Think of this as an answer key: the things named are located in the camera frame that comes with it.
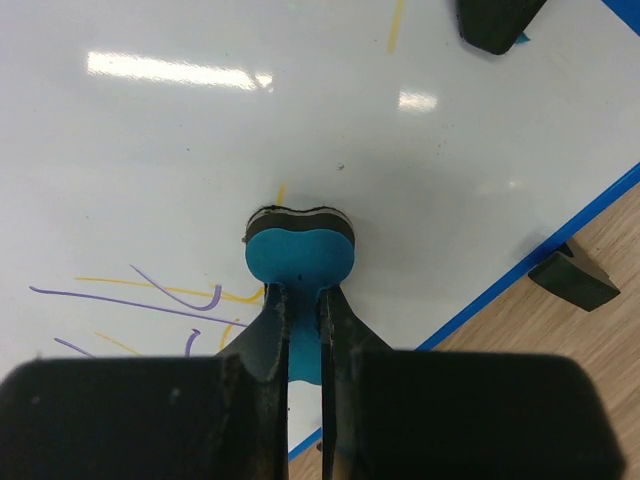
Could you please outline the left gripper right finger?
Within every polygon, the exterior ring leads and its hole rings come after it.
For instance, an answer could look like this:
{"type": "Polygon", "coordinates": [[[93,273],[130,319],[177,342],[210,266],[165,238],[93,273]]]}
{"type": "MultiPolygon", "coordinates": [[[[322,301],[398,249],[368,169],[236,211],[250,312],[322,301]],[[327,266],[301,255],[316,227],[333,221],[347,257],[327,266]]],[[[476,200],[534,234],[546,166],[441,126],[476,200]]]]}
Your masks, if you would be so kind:
{"type": "Polygon", "coordinates": [[[557,355],[395,350],[318,301],[326,479],[619,479],[597,390],[557,355]]]}

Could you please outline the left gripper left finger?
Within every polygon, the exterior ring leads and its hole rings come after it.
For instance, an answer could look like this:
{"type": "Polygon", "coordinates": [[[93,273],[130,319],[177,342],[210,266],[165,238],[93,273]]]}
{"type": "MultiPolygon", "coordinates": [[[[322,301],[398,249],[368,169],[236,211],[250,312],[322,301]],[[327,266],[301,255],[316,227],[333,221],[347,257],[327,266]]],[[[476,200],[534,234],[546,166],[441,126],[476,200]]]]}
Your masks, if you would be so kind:
{"type": "Polygon", "coordinates": [[[284,479],[284,289],[208,357],[26,362],[1,385],[5,479],[284,479]]]}

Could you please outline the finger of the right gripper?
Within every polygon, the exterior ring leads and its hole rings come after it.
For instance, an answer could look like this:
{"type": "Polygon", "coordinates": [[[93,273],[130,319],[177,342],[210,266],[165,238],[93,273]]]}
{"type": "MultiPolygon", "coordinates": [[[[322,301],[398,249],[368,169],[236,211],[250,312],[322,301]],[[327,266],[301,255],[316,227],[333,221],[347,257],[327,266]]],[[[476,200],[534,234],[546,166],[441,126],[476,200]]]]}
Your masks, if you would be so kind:
{"type": "Polygon", "coordinates": [[[471,46],[503,55],[519,41],[545,0],[456,0],[461,37],[471,46]]]}

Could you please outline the blue whiteboard eraser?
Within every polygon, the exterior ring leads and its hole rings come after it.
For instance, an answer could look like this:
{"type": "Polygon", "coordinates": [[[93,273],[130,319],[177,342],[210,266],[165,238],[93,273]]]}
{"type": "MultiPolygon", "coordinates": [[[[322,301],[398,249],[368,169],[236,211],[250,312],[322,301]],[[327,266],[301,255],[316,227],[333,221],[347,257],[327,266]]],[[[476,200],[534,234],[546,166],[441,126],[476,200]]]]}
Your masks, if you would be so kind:
{"type": "Polygon", "coordinates": [[[266,206],[249,219],[245,261],[265,285],[286,293],[289,380],[321,383],[317,304],[322,291],[340,285],[355,262],[355,233],[347,216],[326,207],[295,210],[266,206]]]}

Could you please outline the blue framed whiteboard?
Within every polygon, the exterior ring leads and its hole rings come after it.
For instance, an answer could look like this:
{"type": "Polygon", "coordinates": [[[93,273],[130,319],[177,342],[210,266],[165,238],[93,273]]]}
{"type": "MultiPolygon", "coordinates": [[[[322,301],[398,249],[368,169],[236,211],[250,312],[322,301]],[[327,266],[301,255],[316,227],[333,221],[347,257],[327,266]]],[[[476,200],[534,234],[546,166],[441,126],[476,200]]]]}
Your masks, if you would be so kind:
{"type": "Polygon", "coordinates": [[[639,177],[639,36],[549,1],[493,56],[450,1],[5,1],[1,369],[213,354],[260,207],[343,211],[344,283],[429,348],[639,177]]]}

